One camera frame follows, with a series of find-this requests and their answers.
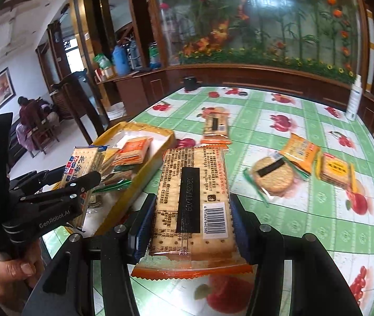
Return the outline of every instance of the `human hand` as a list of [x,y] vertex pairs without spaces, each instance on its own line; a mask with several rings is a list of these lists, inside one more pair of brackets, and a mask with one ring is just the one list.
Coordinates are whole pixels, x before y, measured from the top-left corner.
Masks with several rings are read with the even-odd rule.
[[43,271],[39,239],[29,246],[22,258],[0,261],[0,303],[20,311],[22,283],[34,288]]

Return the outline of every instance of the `table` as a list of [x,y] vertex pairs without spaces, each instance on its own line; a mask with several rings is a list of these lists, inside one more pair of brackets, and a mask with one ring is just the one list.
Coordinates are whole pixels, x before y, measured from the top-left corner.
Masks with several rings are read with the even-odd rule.
[[[273,92],[201,87],[194,92],[179,90],[171,94],[134,121],[173,129],[178,139],[190,138],[199,143],[203,115],[216,107],[230,113],[233,143],[225,157],[230,191],[239,196],[245,209],[254,212],[260,222],[272,225],[282,234],[316,234],[348,285],[365,266],[366,286],[362,290],[360,307],[364,316],[374,315],[374,139],[361,119],[350,122],[342,111]],[[280,150],[291,132],[317,144],[323,152],[354,164],[356,179],[361,183],[359,192],[368,205],[365,214],[348,210],[346,192],[314,175],[309,182],[301,183],[294,195],[280,198],[268,207],[259,200],[242,171],[272,149]],[[341,136],[348,141],[339,142]],[[135,205],[142,203],[146,193],[157,192],[160,175],[159,170]],[[289,314],[291,300],[291,269],[291,262],[286,261],[281,305],[281,315],[285,316]],[[94,286],[101,293],[99,270],[99,263],[95,263]],[[196,288],[208,283],[208,279],[149,281],[132,278],[140,315],[222,315],[212,309],[206,299],[193,298]],[[253,281],[253,275],[243,275],[241,279]],[[245,315],[245,310],[236,315]]]

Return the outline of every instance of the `metal screw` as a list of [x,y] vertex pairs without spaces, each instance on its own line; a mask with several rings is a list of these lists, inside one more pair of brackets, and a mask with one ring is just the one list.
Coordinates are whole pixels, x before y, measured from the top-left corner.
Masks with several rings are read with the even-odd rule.
[[69,236],[69,241],[70,242],[77,242],[81,239],[81,235],[78,233],[73,233],[72,235]]
[[125,231],[125,225],[118,225],[114,227],[114,231],[116,233],[122,233]]
[[264,223],[264,224],[260,225],[260,230],[262,232],[268,233],[272,230],[272,227],[270,227],[269,225]]
[[314,234],[308,233],[304,237],[307,241],[311,241],[311,242],[316,241],[316,236]]

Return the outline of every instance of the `chair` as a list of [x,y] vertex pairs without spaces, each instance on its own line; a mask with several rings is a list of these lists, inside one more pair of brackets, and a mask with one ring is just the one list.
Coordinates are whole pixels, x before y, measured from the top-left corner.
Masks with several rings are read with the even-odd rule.
[[39,150],[46,154],[45,146],[54,139],[56,139],[57,142],[60,142],[60,140],[57,138],[53,126],[51,126],[47,119],[44,119],[38,100],[30,102],[26,106],[26,112],[32,121],[31,130],[28,133],[28,136],[32,138]]
[[[97,113],[94,106],[92,106],[87,95],[83,91],[83,88],[81,87],[80,82],[79,82],[80,78],[86,80],[86,82],[88,83],[93,93],[93,96],[95,98],[95,101],[99,109],[102,112],[101,115]],[[89,145],[92,143],[92,139],[89,136],[84,124],[80,120],[79,113],[76,108],[76,103],[74,103],[75,99],[85,109],[87,116],[89,117],[89,119],[91,120],[92,124],[95,127],[95,131],[97,132],[97,135],[100,136],[101,134],[105,132],[103,124],[105,124],[105,128],[107,128],[108,125],[110,124],[110,119],[107,115],[104,105],[101,102],[101,95],[96,90],[96,87],[91,77],[87,74],[86,69],[83,71],[76,71],[76,72],[71,73],[70,75],[67,75],[65,78],[61,80],[60,83],[52,84],[51,88],[54,91],[50,94],[50,96],[58,94],[58,93],[60,93],[63,96],[63,99],[66,102],[66,105],[70,111],[70,114],[72,114],[73,119],[75,119],[76,124],[78,125],[83,136],[85,137],[85,140],[87,141]]]

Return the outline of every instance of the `blue bottle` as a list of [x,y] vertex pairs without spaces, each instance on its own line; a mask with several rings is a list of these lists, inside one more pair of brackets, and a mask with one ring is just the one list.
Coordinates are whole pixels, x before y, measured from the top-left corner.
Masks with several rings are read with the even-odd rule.
[[119,76],[127,75],[130,72],[127,52],[121,46],[116,45],[113,51],[113,61]]

